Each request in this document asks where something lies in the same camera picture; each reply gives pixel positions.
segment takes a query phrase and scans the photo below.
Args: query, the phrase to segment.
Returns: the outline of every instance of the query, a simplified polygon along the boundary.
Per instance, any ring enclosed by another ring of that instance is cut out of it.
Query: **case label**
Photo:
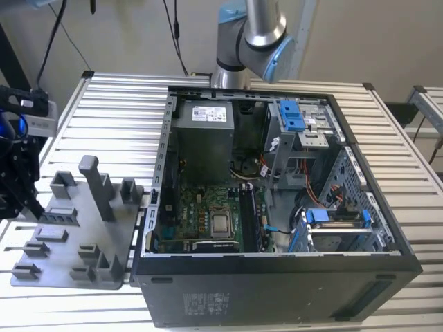
[[[229,306],[229,293],[184,293],[185,314],[226,315]]]

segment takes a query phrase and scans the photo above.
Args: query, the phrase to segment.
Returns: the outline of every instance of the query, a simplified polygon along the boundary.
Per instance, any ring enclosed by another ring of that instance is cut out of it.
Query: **motherboard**
[[[251,244],[249,233],[258,234],[252,242],[260,251],[272,250],[262,224],[267,220],[264,190],[250,191],[250,204],[242,204],[245,193],[239,187],[183,186],[176,220],[161,226],[159,252],[244,252]]]

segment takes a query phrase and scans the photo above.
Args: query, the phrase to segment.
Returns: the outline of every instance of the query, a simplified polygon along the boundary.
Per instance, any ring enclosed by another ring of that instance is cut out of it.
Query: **gray power supply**
[[[173,120],[172,132],[185,163],[182,176],[189,184],[211,184],[229,179],[234,139],[231,102],[185,101]]]

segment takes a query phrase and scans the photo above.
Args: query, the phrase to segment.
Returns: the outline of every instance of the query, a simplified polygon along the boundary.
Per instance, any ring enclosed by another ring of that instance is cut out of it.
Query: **white sticker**
[[[192,121],[226,122],[226,107],[194,106]]]
[[[316,121],[313,118],[305,118],[305,122],[309,123],[310,125],[316,124]]]
[[[269,167],[267,167],[266,165],[263,165],[262,170],[260,171],[260,175],[263,177],[266,177],[266,175],[268,174],[268,170],[269,170]]]

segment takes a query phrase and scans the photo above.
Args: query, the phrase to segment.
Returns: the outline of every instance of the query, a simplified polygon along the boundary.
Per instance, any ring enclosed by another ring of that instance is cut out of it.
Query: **slotted metal surface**
[[[82,80],[66,108],[59,136],[42,154],[42,179],[37,184],[41,203],[51,196],[49,183],[56,170],[80,176],[76,164],[83,154],[97,155],[99,170],[109,172],[113,182],[133,176],[149,190],[168,85],[208,86],[208,79],[96,73]],[[424,272],[362,324],[241,330],[443,331],[443,185],[378,95],[361,84],[344,83],[268,85],[254,80],[252,89],[334,94]],[[14,248],[24,245],[33,228],[18,221],[0,223],[0,327],[29,326],[45,332],[154,328],[140,290],[127,283],[113,292],[9,286],[10,274],[2,272],[20,258],[21,251]]]

